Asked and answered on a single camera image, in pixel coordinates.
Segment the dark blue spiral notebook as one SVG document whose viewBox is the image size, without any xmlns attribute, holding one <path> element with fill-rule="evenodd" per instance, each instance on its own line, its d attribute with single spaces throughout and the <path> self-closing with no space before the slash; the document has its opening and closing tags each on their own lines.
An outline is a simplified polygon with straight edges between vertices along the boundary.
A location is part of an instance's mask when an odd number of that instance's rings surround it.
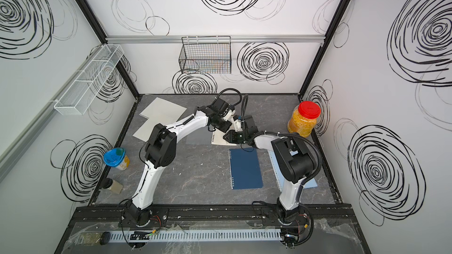
<svg viewBox="0 0 452 254">
<path fill-rule="evenodd" d="M 230 149 L 231 187 L 233 190 L 263 187 L 260 163 L 255 149 Z"/>
</svg>

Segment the torn lined paper page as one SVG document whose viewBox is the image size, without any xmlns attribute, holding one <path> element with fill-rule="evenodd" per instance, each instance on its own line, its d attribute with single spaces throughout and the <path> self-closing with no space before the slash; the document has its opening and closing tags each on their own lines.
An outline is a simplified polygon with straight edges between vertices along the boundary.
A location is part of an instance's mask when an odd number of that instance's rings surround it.
<svg viewBox="0 0 452 254">
<path fill-rule="evenodd" d="M 140 113 L 140 116 L 155 124 L 168 125 L 178 121 L 186 110 L 185 107 L 162 98 L 156 98 Z"/>
</svg>

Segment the light blue spiral notebook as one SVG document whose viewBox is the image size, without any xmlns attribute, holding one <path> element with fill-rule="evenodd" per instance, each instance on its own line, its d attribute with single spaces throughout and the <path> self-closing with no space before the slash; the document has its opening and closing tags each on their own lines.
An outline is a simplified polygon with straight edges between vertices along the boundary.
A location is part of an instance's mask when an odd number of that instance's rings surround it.
<svg viewBox="0 0 452 254">
<path fill-rule="evenodd" d="M 281 172 L 281 169 L 278 165 L 275 153 L 273 151 L 268 151 L 269 157 L 270 157 L 270 161 L 273 167 L 273 171 L 275 174 L 275 178 L 276 178 L 276 182 L 277 182 L 277 186 L 279 188 L 279 191 L 283 191 L 283 187 L 284 187 L 284 181 L 285 181 L 285 177 L 283 177 L 283 174 Z M 309 188 L 316 188 L 318 187 L 318 184 L 316 182 L 315 179 L 312 179 L 310 181 L 308 181 L 305 185 L 304 188 L 309 189 Z"/>
</svg>

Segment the frosted cover white notebook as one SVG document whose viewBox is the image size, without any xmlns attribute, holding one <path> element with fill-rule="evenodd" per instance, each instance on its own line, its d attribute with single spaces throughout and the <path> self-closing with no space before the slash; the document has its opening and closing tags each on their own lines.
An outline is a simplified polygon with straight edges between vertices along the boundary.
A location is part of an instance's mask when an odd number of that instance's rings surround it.
<svg viewBox="0 0 452 254">
<path fill-rule="evenodd" d="M 203 127 L 195 130 L 185 137 L 187 145 L 222 145 L 235 147 L 236 144 L 229 143 L 223 139 L 225 133 L 216 129 L 210 131 L 209 127 Z"/>
</svg>

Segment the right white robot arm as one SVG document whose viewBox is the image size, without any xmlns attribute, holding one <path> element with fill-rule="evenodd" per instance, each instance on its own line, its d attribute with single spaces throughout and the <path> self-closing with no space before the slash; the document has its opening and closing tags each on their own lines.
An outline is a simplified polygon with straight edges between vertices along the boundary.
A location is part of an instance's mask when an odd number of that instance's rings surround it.
<svg viewBox="0 0 452 254">
<path fill-rule="evenodd" d="M 300 198 L 306 183 L 320 172 L 323 157 L 309 139 L 297 133 L 260 131 L 253 117 L 233 116 L 230 130 L 223 139 L 229 143 L 246 144 L 255 149 L 272 151 L 284 177 L 276 211 L 281 223 L 287 225 L 303 213 Z"/>
</svg>

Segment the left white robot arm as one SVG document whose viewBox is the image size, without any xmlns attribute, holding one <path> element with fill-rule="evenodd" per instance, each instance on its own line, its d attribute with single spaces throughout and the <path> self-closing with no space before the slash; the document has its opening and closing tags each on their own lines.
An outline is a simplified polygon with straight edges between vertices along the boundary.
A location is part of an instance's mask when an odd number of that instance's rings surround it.
<svg viewBox="0 0 452 254">
<path fill-rule="evenodd" d="M 176 157 L 177 144 L 198 129 L 212 126 L 226 133 L 234 122 L 236 104 L 229 104 L 216 97 L 203 107 L 197 107 L 188 117 L 169 125 L 157 124 L 145 143 L 145 166 L 135 194 L 125 203 L 124 210 L 139 224 L 151 220 L 148 208 L 164 169 Z"/>
</svg>

